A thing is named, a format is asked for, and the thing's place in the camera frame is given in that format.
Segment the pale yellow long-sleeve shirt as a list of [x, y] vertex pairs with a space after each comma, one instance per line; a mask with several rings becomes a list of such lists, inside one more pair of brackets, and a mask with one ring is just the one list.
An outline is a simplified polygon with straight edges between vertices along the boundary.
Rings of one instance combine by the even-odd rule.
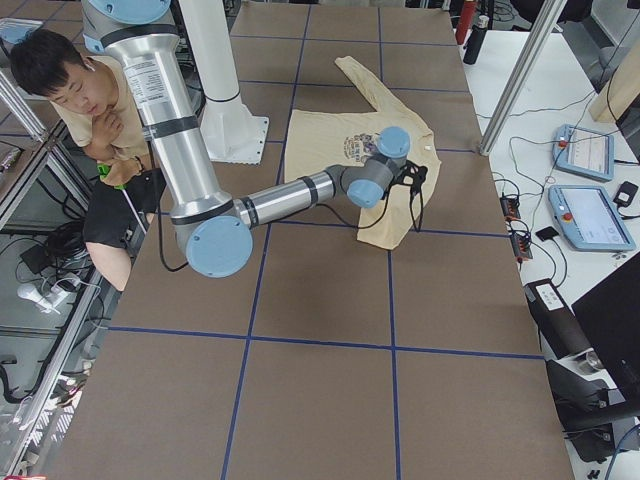
[[[422, 203], [427, 204], [441, 165], [432, 130], [353, 57], [339, 57], [335, 64], [374, 111], [333, 114], [295, 109], [287, 133], [284, 180], [289, 182], [336, 164], [362, 167], [376, 153], [382, 130], [400, 127], [410, 137], [408, 160], [427, 168], [420, 196]], [[360, 211], [357, 239], [392, 250], [401, 243], [419, 214], [420, 206], [409, 202], [408, 189], [394, 186], [388, 202], [379, 201], [376, 206]]]

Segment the brown gridded table mat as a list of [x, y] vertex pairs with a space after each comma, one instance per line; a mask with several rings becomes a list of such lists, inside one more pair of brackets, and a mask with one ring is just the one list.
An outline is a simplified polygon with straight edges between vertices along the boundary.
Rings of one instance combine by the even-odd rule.
[[149, 234], [51, 479], [569, 479], [545, 363], [448, 16], [249, 3], [231, 36], [271, 120], [236, 196], [283, 175], [294, 109], [364, 112], [358, 59], [435, 136], [425, 225], [394, 250], [315, 208], [258, 228], [208, 279]]

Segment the black water bottle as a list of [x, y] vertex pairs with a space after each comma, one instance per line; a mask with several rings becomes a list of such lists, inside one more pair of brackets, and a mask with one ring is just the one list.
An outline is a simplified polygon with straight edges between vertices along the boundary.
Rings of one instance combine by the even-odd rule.
[[490, 18], [487, 15], [480, 15], [472, 26], [471, 33], [464, 47], [464, 64], [474, 65], [476, 63], [488, 31], [489, 21]]

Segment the black box with label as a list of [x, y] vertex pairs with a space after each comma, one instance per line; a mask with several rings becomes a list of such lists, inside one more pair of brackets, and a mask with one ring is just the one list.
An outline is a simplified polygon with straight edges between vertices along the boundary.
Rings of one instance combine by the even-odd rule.
[[556, 358], [593, 349], [575, 315], [550, 279], [527, 283], [523, 289], [530, 314]]

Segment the seated person in beige shirt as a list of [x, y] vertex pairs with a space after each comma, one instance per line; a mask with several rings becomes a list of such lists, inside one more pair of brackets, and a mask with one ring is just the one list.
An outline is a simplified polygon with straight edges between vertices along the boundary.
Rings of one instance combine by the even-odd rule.
[[[123, 68], [109, 56], [81, 54], [66, 37], [44, 28], [14, 45], [9, 61], [17, 84], [52, 104], [85, 155], [111, 167], [93, 188], [83, 237], [96, 269], [123, 291], [132, 269], [126, 233], [140, 217], [153, 217], [165, 188]], [[126, 189], [114, 189], [120, 184]]]

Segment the red water bottle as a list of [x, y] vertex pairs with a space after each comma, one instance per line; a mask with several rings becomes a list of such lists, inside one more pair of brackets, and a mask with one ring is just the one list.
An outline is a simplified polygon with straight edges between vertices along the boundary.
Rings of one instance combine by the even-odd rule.
[[463, 45], [467, 32], [472, 24], [477, 1], [464, 0], [461, 5], [459, 19], [455, 28], [455, 40], [458, 45]]

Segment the near blue teach pendant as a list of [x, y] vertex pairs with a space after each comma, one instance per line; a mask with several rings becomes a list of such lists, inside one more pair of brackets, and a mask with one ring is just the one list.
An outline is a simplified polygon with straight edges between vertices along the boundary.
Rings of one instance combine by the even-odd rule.
[[547, 190], [552, 215], [574, 250], [628, 252], [636, 243], [601, 186], [553, 185]]

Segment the blue teach pendant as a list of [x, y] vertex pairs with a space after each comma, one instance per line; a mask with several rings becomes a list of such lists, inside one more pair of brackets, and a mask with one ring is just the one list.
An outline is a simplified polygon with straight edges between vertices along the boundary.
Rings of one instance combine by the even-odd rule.
[[574, 250], [628, 252], [636, 243], [601, 186], [553, 185], [547, 190], [552, 215]]
[[614, 177], [614, 138], [576, 125], [563, 124], [556, 131], [552, 163], [564, 172], [609, 182]]

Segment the far blue teach pendant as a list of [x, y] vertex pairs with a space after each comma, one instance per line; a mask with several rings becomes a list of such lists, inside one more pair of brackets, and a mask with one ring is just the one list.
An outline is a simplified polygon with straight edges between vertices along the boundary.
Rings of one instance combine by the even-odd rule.
[[556, 131], [552, 163], [564, 172], [609, 182], [614, 177], [614, 138], [576, 125], [563, 124]]

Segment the black monitor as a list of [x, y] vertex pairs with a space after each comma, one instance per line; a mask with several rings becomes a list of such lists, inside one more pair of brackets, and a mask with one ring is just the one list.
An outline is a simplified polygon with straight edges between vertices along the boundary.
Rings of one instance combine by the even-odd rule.
[[639, 256], [634, 255], [572, 305], [604, 368], [627, 399], [639, 397]]

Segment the black power adapter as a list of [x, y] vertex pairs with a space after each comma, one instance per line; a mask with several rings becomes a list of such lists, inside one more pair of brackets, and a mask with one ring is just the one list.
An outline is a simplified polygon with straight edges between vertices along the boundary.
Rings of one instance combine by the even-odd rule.
[[639, 186], [635, 183], [624, 181], [620, 184], [614, 202], [619, 206], [626, 208], [631, 205], [636, 194], [639, 191]]

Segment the green handled tool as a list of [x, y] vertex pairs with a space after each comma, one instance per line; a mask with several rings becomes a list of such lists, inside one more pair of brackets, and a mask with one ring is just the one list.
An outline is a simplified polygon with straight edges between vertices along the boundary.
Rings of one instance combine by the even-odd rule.
[[[101, 181], [104, 181], [107, 176], [110, 174], [111, 171], [111, 167], [107, 164], [102, 164], [102, 163], [98, 163], [97, 164], [97, 170], [99, 173], [99, 179]], [[116, 185], [114, 186], [114, 189], [116, 190], [125, 190], [126, 189], [126, 185], [125, 184], [120, 184], [120, 185]]]

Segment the aluminium frame post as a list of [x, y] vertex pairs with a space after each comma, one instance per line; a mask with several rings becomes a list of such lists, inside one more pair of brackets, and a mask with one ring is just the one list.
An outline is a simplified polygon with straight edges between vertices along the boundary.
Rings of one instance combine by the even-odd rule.
[[488, 156], [496, 144], [566, 3], [566, 0], [546, 0], [543, 3], [483, 134], [479, 144], [480, 155]]

